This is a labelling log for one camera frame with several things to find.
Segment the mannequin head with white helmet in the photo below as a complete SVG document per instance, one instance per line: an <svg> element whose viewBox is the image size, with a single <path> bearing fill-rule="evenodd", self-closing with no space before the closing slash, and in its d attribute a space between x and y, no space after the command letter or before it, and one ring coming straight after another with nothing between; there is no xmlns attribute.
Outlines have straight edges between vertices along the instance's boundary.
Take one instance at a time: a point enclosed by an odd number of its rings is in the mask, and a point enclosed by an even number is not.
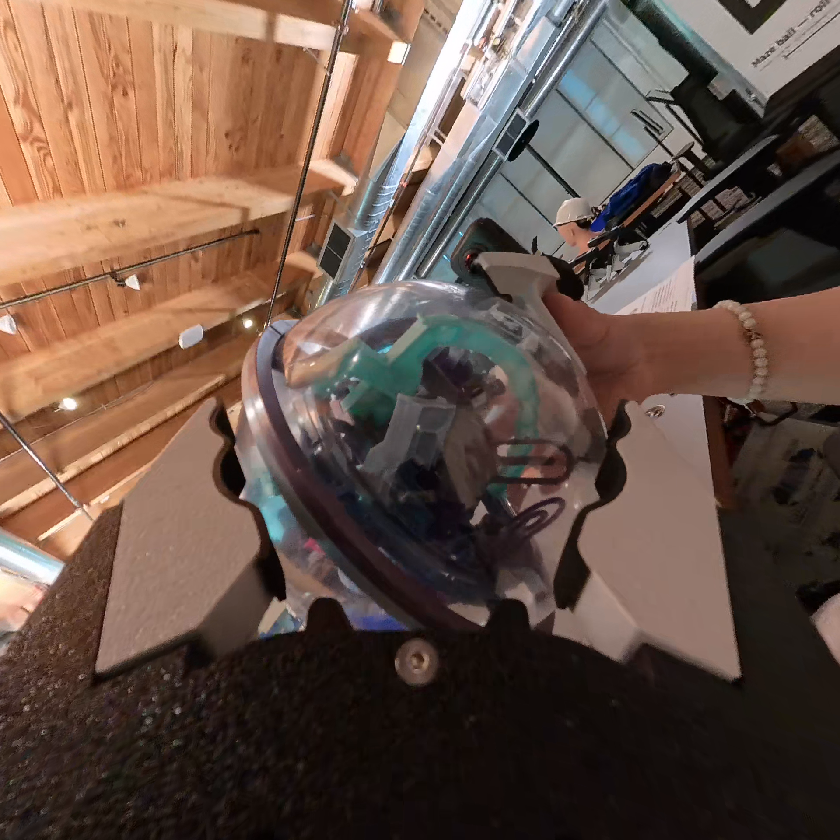
<svg viewBox="0 0 840 840"><path fill-rule="evenodd" d="M587 199L577 196L560 205L553 228L574 256L580 257L592 249L591 241L605 232L606 223Z"/></svg>

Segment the silver air duct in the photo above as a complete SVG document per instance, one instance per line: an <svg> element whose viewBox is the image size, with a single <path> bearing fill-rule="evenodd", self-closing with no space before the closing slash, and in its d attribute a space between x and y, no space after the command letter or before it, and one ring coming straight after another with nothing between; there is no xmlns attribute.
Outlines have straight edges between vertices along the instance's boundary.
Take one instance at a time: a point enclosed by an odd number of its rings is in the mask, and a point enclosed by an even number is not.
<svg viewBox="0 0 840 840"><path fill-rule="evenodd" d="M437 154L371 282L430 277L478 196L537 129L537 113L610 2L462 2L413 116L369 159L331 222L304 311L361 285L421 153Z"/></svg>

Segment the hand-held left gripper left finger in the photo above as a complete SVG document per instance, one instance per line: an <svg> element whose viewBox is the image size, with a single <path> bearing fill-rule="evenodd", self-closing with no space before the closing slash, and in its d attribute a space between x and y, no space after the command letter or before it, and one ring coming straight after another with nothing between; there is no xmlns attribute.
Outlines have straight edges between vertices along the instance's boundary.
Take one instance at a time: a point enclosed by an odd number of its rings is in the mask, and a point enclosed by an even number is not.
<svg viewBox="0 0 840 840"><path fill-rule="evenodd" d="M285 580L224 406L209 399L124 498L95 673L183 646L217 658L258 636Z"/></svg>

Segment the person's right hand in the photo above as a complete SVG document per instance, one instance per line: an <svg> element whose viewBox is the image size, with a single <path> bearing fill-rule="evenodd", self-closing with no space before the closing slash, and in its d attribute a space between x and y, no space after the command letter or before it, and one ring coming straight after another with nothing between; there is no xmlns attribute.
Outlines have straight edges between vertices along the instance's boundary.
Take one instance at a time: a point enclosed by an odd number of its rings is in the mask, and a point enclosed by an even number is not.
<svg viewBox="0 0 840 840"><path fill-rule="evenodd" d="M655 392L650 315L604 314L558 292L546 293L542 303L583 363L608 424L621 403L642 403Z"/></svg>

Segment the person's right forearm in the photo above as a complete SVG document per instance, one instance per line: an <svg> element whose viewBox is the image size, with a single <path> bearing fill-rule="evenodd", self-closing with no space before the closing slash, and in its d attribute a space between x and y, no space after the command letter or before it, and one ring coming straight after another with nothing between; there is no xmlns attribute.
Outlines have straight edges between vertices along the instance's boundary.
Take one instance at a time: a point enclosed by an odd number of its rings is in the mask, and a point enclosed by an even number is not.
<svg viewBox="0 0 840 840"><path fill-rule="evenodd" d="M654 393L838 404L839 291L651 316Z"/></svg>

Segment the white printed leaflet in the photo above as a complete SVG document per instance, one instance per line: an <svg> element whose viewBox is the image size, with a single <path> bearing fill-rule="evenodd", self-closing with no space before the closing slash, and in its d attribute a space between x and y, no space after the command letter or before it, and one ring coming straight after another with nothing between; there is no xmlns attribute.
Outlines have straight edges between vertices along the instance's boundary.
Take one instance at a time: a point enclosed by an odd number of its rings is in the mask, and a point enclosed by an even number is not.
<svg viewBox="0 0 840 840"><path fill-rule="evenodd" d="M692 312L696 306L695 258L690 257L665 280L626 305L617 315Z"/></svg>

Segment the white sign board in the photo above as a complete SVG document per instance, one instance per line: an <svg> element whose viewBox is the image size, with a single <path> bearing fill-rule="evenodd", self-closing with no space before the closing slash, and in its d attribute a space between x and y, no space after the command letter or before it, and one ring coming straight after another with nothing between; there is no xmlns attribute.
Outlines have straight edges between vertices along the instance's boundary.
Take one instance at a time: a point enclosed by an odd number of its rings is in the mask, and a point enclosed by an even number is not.
<svg viewBox="0 0 840 840"><path fill-rule="evenodd" d="M770 15L751 36L748 77L767 99L838 47L838 1L761 2L754 10Z"/></svg>

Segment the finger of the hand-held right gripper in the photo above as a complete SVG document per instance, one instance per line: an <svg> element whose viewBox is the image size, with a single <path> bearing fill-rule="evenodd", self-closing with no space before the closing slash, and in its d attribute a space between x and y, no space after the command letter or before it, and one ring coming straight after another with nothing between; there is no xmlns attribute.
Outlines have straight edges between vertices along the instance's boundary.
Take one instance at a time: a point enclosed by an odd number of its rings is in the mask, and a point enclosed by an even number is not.
<svg viewBox="0 0 840 840"><path fill-rule="evenodd" d="M540 359L556 356L579 379L587 375L579 354L545 305L560 294L582 298L584 284L562 260L542 254L480 253L472 259L472 277L489 291L482 302L486 318L510 334L515 344Z"/></svg>

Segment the blue jacket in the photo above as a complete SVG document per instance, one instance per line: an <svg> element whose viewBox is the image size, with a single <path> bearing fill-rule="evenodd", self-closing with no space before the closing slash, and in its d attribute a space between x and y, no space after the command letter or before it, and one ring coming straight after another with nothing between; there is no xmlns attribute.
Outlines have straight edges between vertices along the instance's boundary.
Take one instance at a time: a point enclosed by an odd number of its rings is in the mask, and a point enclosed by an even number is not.
<svg viewBox="0 0 840 840"><path fill-rule="evenodd" d="M674 173L672 163L646 165L632 179L610 196L601 212L594 218L591 231L600 234L624 222L665 184Z"/></svg>

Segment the clear plastic maze ball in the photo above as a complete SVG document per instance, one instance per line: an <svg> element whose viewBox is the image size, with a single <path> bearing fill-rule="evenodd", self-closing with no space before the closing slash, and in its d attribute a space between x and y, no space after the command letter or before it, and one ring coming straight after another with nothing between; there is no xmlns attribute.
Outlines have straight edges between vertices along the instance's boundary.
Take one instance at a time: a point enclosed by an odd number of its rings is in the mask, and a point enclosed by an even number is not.
<svg viewBox="0 0 840 840"><path fill-rule="evenodd" d="M236 449L285 582L268 634L320 599L368 632L487 625L554 595L597 498L606 426L570 347L501 297L398 283L273 322L248 351Z"/></svg>

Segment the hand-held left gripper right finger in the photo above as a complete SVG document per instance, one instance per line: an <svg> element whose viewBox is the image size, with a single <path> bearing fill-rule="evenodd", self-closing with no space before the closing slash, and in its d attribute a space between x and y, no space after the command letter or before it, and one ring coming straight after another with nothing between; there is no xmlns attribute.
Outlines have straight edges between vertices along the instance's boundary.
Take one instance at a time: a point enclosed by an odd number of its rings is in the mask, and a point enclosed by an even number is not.
<svg viewBox="0 0 840 840"><path fill-rule="evenodd" d="M635 402L615 415L555 573L562 629L616 662L644 646L741 677L713 493Z"/></svg>

